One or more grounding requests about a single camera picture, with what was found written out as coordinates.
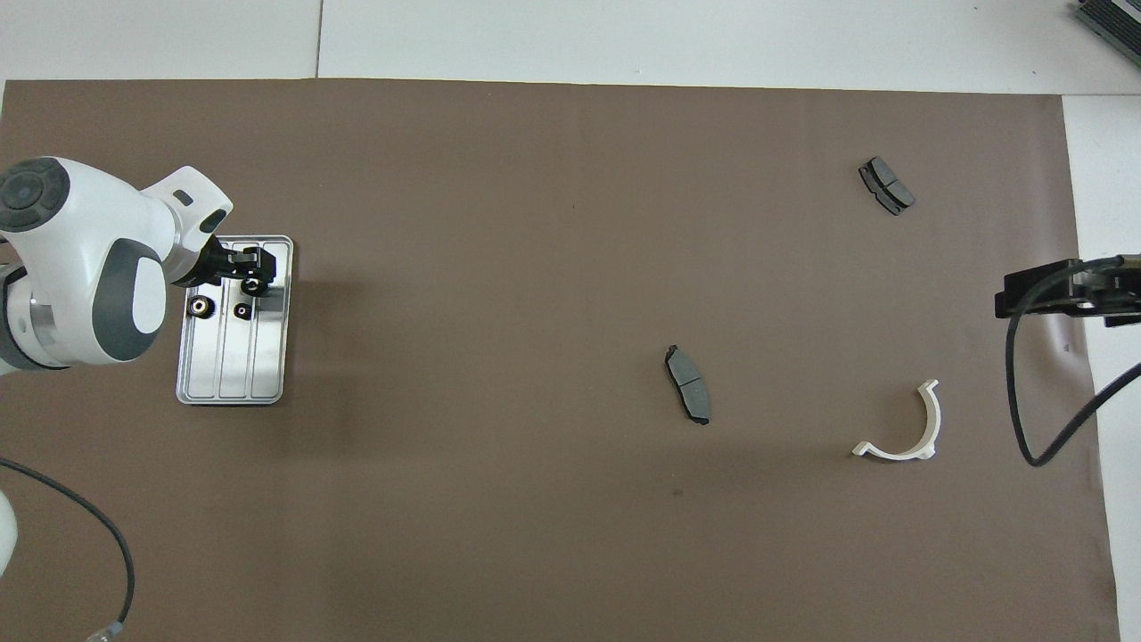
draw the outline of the white robotic arm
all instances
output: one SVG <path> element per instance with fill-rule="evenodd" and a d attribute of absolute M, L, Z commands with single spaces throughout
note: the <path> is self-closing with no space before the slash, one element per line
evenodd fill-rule
<path fill-rule="evenodd" d="M 191 166 L 141 190 L 51 156 L 0 173 L 0 234 L 23 261 L 0 265 L 0 375 L 137 359 L 162 325 L 167 283 L 272 281 L 272 255 L 212 236 L 232 209 Z"/>

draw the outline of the metal tray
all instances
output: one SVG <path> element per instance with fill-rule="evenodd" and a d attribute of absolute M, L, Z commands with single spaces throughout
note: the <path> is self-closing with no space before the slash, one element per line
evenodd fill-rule
<path fill-rule="evenodd" d="M 176 395 L 192 406 L 268 406 L 282 398 L 285 380 L 285 335 L 293 279 L 293 241 L 276 234 L 218 236 L 224 247 L 261 245 L 277 259 L 277 276 L 264 295 L 242 292 L 241 281 L 186 290 L 186 300 L 204 294 L 215 301 L 209 318 L 185 314 L 178 355 Z M 246 320 L 234 306 L 252 306 Z"/>

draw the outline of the brown mat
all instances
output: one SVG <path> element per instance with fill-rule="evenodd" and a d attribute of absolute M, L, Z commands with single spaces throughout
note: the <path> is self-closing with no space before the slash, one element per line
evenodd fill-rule
<path fill-rule="evenodd" d="M 1021 462 L 992 316 L 1004 273 L 1076 255 L 1058 97 L 10 82 L 0 160 L 39 154 L 192 164 L 220 231 L 299 247 L 275 407 L 175 400 L 173 289 L 139 363 L 0 379 L 0 452 L 133 546 L 124 642 L 1117 639 L 1094 430 Z M 1089 367 L 1068 319 L 1023 340 L 1042 448 Z M 933 460 L 849 455 L 913 445 L 932 377 Z M 106 534 L 0 487 L 0 637 L 108 621 Z"/>

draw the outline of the white plastic handle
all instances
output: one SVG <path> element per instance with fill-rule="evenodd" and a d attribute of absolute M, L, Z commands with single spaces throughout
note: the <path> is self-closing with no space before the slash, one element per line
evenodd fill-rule
<path fill-rule="evenodd" d="M 891 453 L 884 453 L 880 450 L 869 441 L 859 442 L 855 449 L 852 449 L 853 455 L 865 455 L 872 454 L 882 460 L 890 460 L 892 462 L 906 462 L 907 460 L 930 460 L 934 456 L 934 440 L 939 437 L 939 426 L 942 423 L 942 412 L 939 409 L 939 400 L 934 397 L 934 387 L 939 385 L 939 380 L 928 380 L 923 382 L 923 385 L 919 388 L 920 397 L 923 398 L 923 406 L 926 407 L 928 412 L 928 425 L 926 430 L 923 431 L 923 438 L 913 448 L 909 448 L 899 455 L 893 455 Z"/>

